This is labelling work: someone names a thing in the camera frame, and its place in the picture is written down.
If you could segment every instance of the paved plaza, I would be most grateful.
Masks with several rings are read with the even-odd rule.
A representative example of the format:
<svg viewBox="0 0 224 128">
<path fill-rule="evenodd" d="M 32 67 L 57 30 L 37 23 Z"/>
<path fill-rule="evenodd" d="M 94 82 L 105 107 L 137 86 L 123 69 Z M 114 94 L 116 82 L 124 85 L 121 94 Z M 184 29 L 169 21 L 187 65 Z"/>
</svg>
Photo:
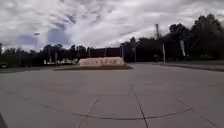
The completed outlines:
<svg viewBox="0 0 224 128">
<path fill-rule="evenodd" d="M 0 74 L 8 128 L 223 128 L 224 73 L 133 70 Z"/>
</svg>

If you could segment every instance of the white cloud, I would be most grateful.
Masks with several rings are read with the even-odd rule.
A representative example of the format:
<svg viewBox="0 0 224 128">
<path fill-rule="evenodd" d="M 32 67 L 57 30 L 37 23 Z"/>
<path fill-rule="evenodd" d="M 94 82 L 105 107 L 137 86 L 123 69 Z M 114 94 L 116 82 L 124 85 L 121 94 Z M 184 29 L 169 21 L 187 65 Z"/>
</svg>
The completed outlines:
<svg viewBox="0 0 224 128">
<path fill-rule="evenodd" d="M 1 0 L 0 42 L 17 46 L 21 35 L 38 38 L 40 49 L 48 42 L 55 23 L 70 44 L 104 47 L 131 36 L 154 36 L 154 24 L 162 33 L 172 23 L 190 27 L 199 15 L 214 13 L 224 20 L 222 0 Z"/>
</svg>

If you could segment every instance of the pavement tile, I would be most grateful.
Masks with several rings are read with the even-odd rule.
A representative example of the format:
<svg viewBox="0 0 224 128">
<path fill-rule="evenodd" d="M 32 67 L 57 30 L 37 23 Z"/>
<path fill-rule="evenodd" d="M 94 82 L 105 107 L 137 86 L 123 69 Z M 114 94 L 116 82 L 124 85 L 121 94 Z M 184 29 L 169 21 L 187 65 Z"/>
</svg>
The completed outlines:
<svg viewBox="0 0 224 128">
<path fill-rule="evenodd" d="M 0 92 L 0 112 L 8 128 L 78 128 L 84 117 Z"/>
<path fill-rule="evenodd" d="M 149 128 L 215 128 L 192 111 L 147 120 Z"/>
<path fill-rule="evenodd" d="M 162 116 L 189 110 L 170 95 L 137 95 L 145 117 Z"/>
<path fill-rule="evenodd" d="M 110 120 L 88 117 L 81 128 L 146 128 L 144 120 Z"/>
<path fill-rule="evenodd" d="M 103 118 L 143 118 L 135 96 L 103 95 L 90 112 Z"/>
<path fill-rule="evenodd" d="M 98 99 L 97 95 L 60 95 L 60 94 L 43 94 L 32 97 L 31 100 L 46 105 L 52 108 L 56 108 L 65 112 L 71 112 L 80 115 L 87 115 Z"/>
</svg>

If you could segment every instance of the pole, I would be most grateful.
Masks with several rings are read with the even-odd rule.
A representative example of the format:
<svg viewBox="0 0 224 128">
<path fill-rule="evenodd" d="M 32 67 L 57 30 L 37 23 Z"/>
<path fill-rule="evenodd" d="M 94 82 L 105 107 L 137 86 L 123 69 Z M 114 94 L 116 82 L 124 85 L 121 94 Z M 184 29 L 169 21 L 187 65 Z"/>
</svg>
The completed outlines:
<svg viewBox="0 0 224 128">
<path fill-rule="evenodd" d="M 89 58 L 91 58 L 91 49 L 89 48 L 88 52 L 89 52 Z"/>
<path fill-rule="evenodd" d="M 135 46 L 135 62 L 137 62 L 137 56 L 136 56 L 136 46 Z"/>
<path fill-rule="evenodd" d="M 163 44 L 163 61 L 166 62 L 166 51 L 165 51 L 165 45 Z"/>
<path fill-rule="evenodd" d="M 107 57 L 107 48 L 105 48 L 104 57 Z"/>
<path fill-rule="evenodd" d="M 122 58 L 124 60 L 124 46 L 121 46 L 121 50 L 122 50 Z"/>
</svg>

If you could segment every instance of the treeline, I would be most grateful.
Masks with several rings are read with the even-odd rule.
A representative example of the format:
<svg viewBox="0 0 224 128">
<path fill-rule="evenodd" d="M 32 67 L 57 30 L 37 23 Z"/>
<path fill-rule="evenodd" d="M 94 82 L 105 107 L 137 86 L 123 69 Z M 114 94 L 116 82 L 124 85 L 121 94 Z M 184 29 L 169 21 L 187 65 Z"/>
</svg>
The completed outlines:
<svg viewBox="0 0 224 128">
<path fill-rule="evenodd" d="M 166 60 L 211 60 L 222 59 L 223 49 L 224 29 L 209 14 L 200 16 L 191 28 L 173 24 L 166 35 L 157 33 L 156 37 L 141 37 L 138 40 L 132 37 L 117 48 L 94 49 L 73 45 L 64 49 L 61 44 L 47 45 L 40 52 L 10 48 L 0 55 L 0 63 L 7 63 L 10 67 L 42 66 L 44 62 L 56 60 L 112 56 L 121 56 L 126 62 L 162 61 L 164 52 Z"/>
</svg>

